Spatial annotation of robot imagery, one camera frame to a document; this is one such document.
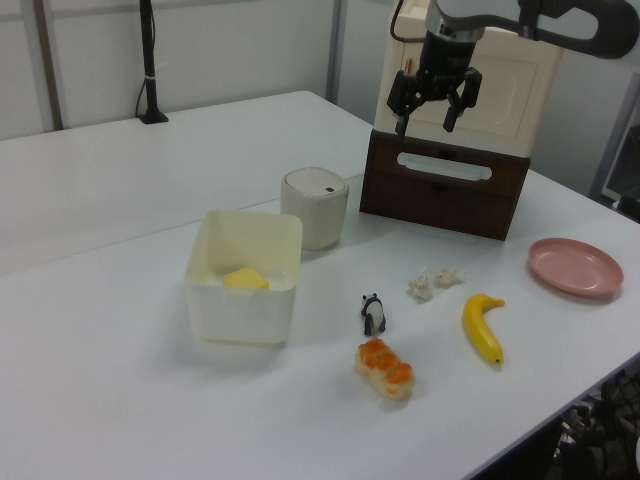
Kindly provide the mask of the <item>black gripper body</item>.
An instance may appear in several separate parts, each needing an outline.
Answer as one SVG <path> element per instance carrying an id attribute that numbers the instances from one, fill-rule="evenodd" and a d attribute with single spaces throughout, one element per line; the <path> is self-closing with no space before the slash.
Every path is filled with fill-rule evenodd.
<path id="1" fill-rule="evenodd" d="M 476 42 L 459 42 L 428 33 L 417 70 L 398 71 L 387 106 L 397 116 L 410 116 L 426 102 L 448 101 L 454 116 L 476 105 L 482 74 L 470 66 Z"/>

